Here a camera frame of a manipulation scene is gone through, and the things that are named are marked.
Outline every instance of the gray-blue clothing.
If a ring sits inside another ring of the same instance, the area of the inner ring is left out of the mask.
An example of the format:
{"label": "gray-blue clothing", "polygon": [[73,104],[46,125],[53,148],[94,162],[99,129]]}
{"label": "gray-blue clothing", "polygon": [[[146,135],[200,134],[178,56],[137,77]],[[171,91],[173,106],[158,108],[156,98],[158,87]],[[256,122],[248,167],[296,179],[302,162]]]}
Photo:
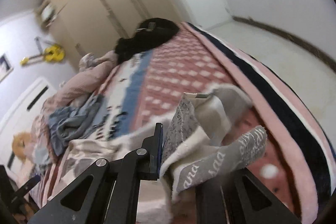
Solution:
{"label": "gray-blue clothing", "polygon": [[106,108],[104,101],[101,94],[91,96],[80,108],[62,107],[49,116],[50,141],[57,156],[65,151],[71,140],[86,139],[93,133],[102,120],[100,114],[106,111],[99,111],[101,106]]}

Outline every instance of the patterned blanket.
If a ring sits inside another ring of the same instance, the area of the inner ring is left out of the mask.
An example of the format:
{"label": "patterned blanket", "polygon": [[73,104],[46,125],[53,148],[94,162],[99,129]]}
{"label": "patterned blanket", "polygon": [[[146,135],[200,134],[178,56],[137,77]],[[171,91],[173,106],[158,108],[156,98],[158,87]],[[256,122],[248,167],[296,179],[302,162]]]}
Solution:
{"label": "patterned blanket", "polygon": [[[109,115],[90,138],[107,141],[127,135],[175,110],[183,92],[204,92],[220,83],[238,86],[254,105],[223,145],[259,124],[265,127],[265,156],[249,169],[303,223],[312,223],[336,187],[334,150],[325,133],[269,68],[191,24],[183,23],[173,39],[135,55],[107,77],[100,92],[107,97]],[[66,151],[46,171],[33,195],[38,206],[55,193],[68,155]]]}

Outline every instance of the picture frame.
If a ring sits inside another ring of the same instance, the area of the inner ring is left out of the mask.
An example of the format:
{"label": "picture frame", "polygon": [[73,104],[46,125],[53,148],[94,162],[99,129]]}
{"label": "picture frame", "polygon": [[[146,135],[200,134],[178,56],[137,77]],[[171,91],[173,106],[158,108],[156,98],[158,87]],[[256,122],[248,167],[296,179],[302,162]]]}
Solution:
{"label": "picture frame", "polygon": [[11,66],[6,54],[4,53],[0,55],[0,82],[4,80],[4,78],[12,72],[12,70],[13,67]]}

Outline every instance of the white floor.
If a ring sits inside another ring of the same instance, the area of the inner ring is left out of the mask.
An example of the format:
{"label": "white floor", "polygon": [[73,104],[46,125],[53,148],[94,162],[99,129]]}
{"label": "white floor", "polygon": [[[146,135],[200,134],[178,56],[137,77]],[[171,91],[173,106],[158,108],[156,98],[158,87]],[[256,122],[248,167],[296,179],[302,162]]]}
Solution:
{"label": "white floor", "polygon": [[336,148],[336,74],[315,56],[277,35],[229,22],[210,30],[272,69],[301,98]]}

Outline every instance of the yellow guitar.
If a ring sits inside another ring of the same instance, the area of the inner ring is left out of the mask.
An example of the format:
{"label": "yellow guitar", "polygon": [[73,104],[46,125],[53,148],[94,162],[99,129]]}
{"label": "yellow guitar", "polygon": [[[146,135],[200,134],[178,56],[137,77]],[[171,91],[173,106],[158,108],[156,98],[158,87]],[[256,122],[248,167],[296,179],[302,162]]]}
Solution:
{"label": "yellow guitar", "polygon": [[60,62],[65,57],[65,50],[58,44],[53,44],[46,48],[42,54],[33,55],[30,57],[25,57],[20,61],[20,65],[24,66],[29,60],[43,57],[46,62]]}

